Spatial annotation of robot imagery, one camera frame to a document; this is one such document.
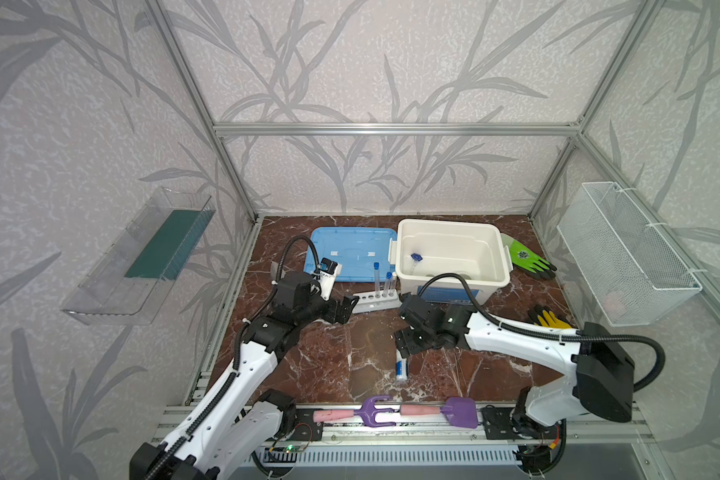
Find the white test tube rack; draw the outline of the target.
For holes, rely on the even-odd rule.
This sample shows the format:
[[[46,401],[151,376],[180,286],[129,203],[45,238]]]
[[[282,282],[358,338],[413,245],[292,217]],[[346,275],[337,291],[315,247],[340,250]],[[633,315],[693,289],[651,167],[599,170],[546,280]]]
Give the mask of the white test tube rack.
[[[356,293],[355,296],[358,298],[358,302],[353,307],[353,315],[390,309],[397,310],[402,304],[397,290],[391,290],[389,294],[380,293],[379,296],[376,296],[374,292]]]

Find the white bottle blue label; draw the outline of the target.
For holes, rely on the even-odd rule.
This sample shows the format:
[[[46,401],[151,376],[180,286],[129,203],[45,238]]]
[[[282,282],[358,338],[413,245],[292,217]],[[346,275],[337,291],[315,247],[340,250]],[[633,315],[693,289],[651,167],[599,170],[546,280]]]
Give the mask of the white bottle blue label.
[[[408,376],[408,362],[407,359],[404,358],[399,350],[395,352],[396,354],[396,362],[395,362],[395,378],[397,381],[407,381]]]

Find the test tube blue cap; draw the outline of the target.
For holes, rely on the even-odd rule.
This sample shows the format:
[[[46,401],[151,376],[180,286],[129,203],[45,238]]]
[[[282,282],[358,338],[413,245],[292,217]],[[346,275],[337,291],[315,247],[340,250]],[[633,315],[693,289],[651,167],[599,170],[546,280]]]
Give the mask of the test tube blue cap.
[[[385,274],[384,287],[383,287],[383,289],[382,289],[382,297],[385,297],[385,298],[386,298],[386,297],[389,295],[389,290],[390,290],[390,288],[391,288],[391,287],[390,287],[391,280],[392,280],[392,273],[391,273],[391,272],[387,272],[387,273]]]
[[[374,298],[380,298],[381,297],[381,285],[380,285],[380,263],[374,262],[373,264],[373,274],[374,274]]]

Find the white plastic storage bin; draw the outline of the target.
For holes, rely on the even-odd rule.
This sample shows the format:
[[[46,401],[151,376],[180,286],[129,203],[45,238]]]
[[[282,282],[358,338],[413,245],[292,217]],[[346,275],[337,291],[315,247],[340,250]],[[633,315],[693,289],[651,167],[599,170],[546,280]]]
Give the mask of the white plastic storage bin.
[[[423,260],[415,263],[412,253]],[[424,284],[442,273],[466,273],[476,300],[485,304],[511,283],[513,270],[508,248],[492,224],[404,219],[397,240],[390,242],[389,261],[395,267],[403,294],[416,294],[430,302],[470,302],[462,284],[453,278]]]

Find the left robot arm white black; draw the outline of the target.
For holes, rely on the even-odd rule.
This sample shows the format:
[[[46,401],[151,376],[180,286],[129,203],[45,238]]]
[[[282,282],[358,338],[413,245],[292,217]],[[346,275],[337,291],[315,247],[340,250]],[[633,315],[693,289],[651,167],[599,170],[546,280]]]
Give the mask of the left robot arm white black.
[[[270,389],[248,407],[259,386],[299,341],[304,328],[322,320],[349,321],[358,297],[333,297],[342,266],[313,259],[310,272],[277,265],[272,289],[244,320],[234,355],[200,403],[159,445],[143,444],[132,456],[131,479],[227,479],[265,441],[292,432],[294,399]]]

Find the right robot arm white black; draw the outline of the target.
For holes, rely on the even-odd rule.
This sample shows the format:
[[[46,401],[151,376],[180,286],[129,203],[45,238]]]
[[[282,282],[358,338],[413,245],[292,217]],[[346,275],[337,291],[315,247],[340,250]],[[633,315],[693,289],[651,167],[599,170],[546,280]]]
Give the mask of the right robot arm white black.
[[[424,298],[427,289],[401,296],[398,314],[407,326],[394,338],[402,357],[438,349],[485,351],[559,373],[519,395],[514,407],[519,423],[552,426],[584,414],[627,423],[634,394],[666,365],[662,345],[646,336],[613,335],[591,322],[580,329],[555,329],[509,320],[490,314],[473,293],[466,305],[441,307]]]

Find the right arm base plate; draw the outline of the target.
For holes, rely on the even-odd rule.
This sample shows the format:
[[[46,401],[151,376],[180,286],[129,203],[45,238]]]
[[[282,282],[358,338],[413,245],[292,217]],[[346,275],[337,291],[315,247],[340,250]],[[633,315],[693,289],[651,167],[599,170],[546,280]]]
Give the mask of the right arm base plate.
[[[486,405],[478,410],[487,440],[551,443],[560,436],[560,424],[546,427],[515,413],[513,407]]]

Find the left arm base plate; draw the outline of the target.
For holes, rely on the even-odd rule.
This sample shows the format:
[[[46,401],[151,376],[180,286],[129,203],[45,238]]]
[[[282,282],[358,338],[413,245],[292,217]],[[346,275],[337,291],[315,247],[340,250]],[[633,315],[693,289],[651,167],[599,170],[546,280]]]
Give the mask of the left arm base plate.
[[[313,442],[323,436],[323,424],[314,420],[314,410],[297,410],[285,414],[274,436],[278,442]]]

